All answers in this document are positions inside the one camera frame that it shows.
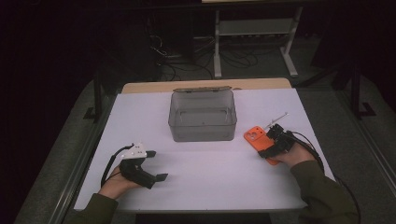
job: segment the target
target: olive green sleeve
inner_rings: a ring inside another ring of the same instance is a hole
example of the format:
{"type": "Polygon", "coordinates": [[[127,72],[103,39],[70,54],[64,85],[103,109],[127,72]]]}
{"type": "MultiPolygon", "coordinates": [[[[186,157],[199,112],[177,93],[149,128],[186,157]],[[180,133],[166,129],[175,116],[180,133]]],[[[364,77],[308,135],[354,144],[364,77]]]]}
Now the olive green sleeve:
{"type": "Polygon", "coordinates": [[[93,194],[87,207],[77,213],[68,224],[105,224],[111,223],[114,212],[118,206],[116,200],[100,194],[93,194]]]}
{"type": "Polygon", "coordinates": [[[291,168],[308,204],[299,223],[356,224],[358,213],[342,188],[325,176],[316,161],[304,161],[291,168]]]}

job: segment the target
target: white tabletop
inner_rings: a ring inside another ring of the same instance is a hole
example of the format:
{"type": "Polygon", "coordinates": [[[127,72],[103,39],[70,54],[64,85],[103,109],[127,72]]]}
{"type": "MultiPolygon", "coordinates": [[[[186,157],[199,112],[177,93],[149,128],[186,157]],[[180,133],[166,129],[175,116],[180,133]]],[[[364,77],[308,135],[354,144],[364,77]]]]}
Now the white tabletop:
{"type": "MultiPolygon", "coordinates": [[[[295,89],[233,91],[237,123],[232,141],[177,143],[168,125],[172,92],[118,95],[82,185],[75,209],[84,209],[100,188],[107,162],[118,149],[142,142],[157,151],[142,167],[152,175],[167,173],[152,189],[133,189],[119,199],[119,210],[155,212],[246,212],[289,210],[305,206],[285,164],[270,165],[245,140],[254,126],[266,126],[285,112],[279,124],[304,134],[333,179],[295,89]]],[[[113,167],[120,163],[117,158],[113,167]]]]}

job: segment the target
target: person's left hand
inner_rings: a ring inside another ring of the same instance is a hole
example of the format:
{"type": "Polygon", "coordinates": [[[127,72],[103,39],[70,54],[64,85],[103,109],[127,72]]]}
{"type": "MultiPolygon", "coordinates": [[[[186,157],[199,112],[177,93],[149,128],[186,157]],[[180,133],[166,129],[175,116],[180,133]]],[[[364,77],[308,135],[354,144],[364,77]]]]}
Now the person's left hand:
{"type": "Polygon", "coordinates": [[[117,166],[110,175],[111,177],[99,190],[98,194],[104,195],[107,198],[118,199],[128,189],[135,189],[141,187],[133,181],[127,180],[120,173],[120,167],[117,166]]]}

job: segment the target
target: black cable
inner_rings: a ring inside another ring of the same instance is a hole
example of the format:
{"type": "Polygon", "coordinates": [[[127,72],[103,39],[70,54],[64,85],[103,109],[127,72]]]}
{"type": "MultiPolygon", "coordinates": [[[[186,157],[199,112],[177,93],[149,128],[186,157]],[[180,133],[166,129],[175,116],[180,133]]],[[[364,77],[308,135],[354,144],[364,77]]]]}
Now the black cable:
{"type": "Polygon", "coordinates": [[[334,175],[335,180],[349,193],[352,198],[353,203],[355,204],[356,211],[358,212],[358,224],[361,223],[361,209],[358,204],[358,200],[356,200],[355,195],[352,193],[352,190],[347,186],[347,184],[337,175],[334,175]]]}
{"type": "Polygon", "coordinates": [[[202,65],[200,65],[200,64],[197,64],[197,63],[168,63],[167,65],[172,66],[172,67],[174,67],[174,68],[176,68],[176,69],[179,69],[179,70],[181,70],[181,71],[187,71],[187,72],[190,72],[190,71],[198,71],[198,70],[204,69],[204,70],[206,70],[206,72],[210,75],[210,79],[213,79],[212,72],[210,72],[210,70],[207,69],[206,67],[204,67],[204,66],[202,66],[202,65]],[[198,68],[195,68],[195,69],[185,69],[185,68],[173,66],[173,64],[193,65],[193,66],[197,66],[198,68]]]}
{"type": "Polygon", "coordinates": [[[101,180],[101,185],[100,185],[101,187],[102,187],[102,186],[106,183],[106,181],[108,180],[108,178],[107,178],[108,171],[110,170],[111,166],[113,165],[114,160],[117,158],[117,155],[119,155],[120,152],[122,152],[123,150],[129,149],[129,148],[131,148],[131,147],[133,147],[133,146],[134,146],[134,144],[131,144],[131,145],[128,146],[128,147],[122,147],[122,148],[120,148],[116,153],[114,153],[114,155],[111,156],[110,160],[109,160],[108,163],[107,163],[106,169],[105,169],[105,171],[103,172],[103,175],[102,175],[102,180],[101,180]]]}

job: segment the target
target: transparent plastic container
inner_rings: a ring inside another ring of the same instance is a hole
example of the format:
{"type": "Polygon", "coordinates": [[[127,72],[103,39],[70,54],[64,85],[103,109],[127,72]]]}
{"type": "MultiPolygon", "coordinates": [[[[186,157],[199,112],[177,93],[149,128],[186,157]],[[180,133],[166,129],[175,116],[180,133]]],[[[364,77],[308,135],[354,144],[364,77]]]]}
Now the transparent plastic container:
{"type": "Polygon", "coordinates": [[[233,140],[233,92],[229,87],[175,90],[168,123],[176,142],[233,140]]]}

